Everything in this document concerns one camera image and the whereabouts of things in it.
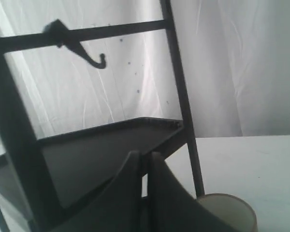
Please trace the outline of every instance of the white table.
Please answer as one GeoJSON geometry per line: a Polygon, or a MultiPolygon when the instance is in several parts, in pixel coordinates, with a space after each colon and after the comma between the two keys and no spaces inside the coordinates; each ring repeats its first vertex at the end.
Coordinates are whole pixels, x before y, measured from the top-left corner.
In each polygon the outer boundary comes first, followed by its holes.
{"type": "MultiPolygon", "coordinates": [[[[245,200],[257,214],[259,232],[290,232],[290,136],[202,138],[197,145],[206,193],[245,200]]],[[[187,146],[167,163],[195,195],[187,146]]],[[[7,221],[11,232],[22,232],[7,221]]]]}

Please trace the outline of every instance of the white cloth backdrop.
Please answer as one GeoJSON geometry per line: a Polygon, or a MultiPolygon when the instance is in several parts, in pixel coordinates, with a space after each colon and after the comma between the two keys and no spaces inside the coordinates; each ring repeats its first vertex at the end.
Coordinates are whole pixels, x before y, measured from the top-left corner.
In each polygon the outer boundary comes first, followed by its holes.
{"type": "MultiPolygon", "coordinates": [[[[290,134],[290,0],[172,0],[196,134],[290,134]]],[[[0,0],[0,35],[161,19],[159,0],[0,0]]],[[[138,116],[181,118],[163,31],[6,57],[39,138],[138,116]]]]}

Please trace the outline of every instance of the black metal rack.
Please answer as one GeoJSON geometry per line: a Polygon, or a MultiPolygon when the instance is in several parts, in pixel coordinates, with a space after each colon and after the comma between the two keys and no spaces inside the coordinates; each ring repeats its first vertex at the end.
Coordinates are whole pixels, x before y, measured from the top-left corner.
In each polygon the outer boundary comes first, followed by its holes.
{"type": "MultiPolygon", "coordinates": [[[[0,206],[24,229],[38,227],[48,230],[82,208],[103,189],[112,178],[113,170],[130,150],[140,150],[144,156],[158,151],[167,158],[187,143],[196,195],[204,195],[171,3],[170,0],[160,0],[160,3],[163,20],[76,29],[68,34],[75,41],[87,41],[165,29],[182,121],[136,118],[37,140],[3,55],[12,51],[53,46],[58,42],[47,33],[0,37],[0,137],[6,149],[6,154],[0,156],[0,206]],[[82,147],[88,147],[88,150],[80,154],[73,152],[82,147]],[[64,165],[58,165],[63,159],[66,160],[63,161],[64,165]],[[103,178],[98,180],[90,175],[92,168],[88,166],[80,171],[70,165],[72,160],[75,167],[99,161],[105,164],[101,167],[108,167],[109,171],[101,174],[103,178]],[[83,179],[95,184],[90,182],[89,186],[79,186],[78,183],[83,179]]],[[[1,211],[0,227],[2,231],[8,230],[1,211]]]]}

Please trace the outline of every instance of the metal frame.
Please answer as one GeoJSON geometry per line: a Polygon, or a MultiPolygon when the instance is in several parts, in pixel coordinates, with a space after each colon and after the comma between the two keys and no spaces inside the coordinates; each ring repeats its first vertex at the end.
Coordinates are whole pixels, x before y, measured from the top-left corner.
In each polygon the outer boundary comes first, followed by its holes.
{"type": "MultiPolygon", "coordinates": [[[[204,195],[203,180],[171,3],[170,0],[160,0],[160,3],[163,20],[70,30],[69,36],[78,41],[86,41],[166,30],[184,124],[184,131],[175,139],[186,141],[188,144],[193,181],[196,195],[199,197],[204,195]]],[[[7,52],[52,45],[56,45],[56,41],[44,33],[0,38],[0,137],[28,211],[35,219],[36,225],[42,229],[62,220],[64,215],[39,143],[3,55],[7,52]]],[[[161,145],[160,150],[168,148],[161,145]]]]}

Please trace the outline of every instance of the black hook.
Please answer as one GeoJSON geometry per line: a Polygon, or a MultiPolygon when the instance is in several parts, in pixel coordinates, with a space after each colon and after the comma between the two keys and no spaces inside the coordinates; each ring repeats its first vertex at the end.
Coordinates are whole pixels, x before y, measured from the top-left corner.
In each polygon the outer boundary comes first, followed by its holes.
{"type": "Polygon", "coordinates": [[[81,43],[71,37],[69,29],[59,20],[56,19],[54,22],[45,26],[43,33],[49,34],[52,40],[57,43],[57,47],[66,46],[70,51],[79,55],[81,58],[86,60],[89,64],[97,69],[105,69],[106,61],[105,54],[100,54],[101,62],[95,62],[86,52],[81,43]]]}

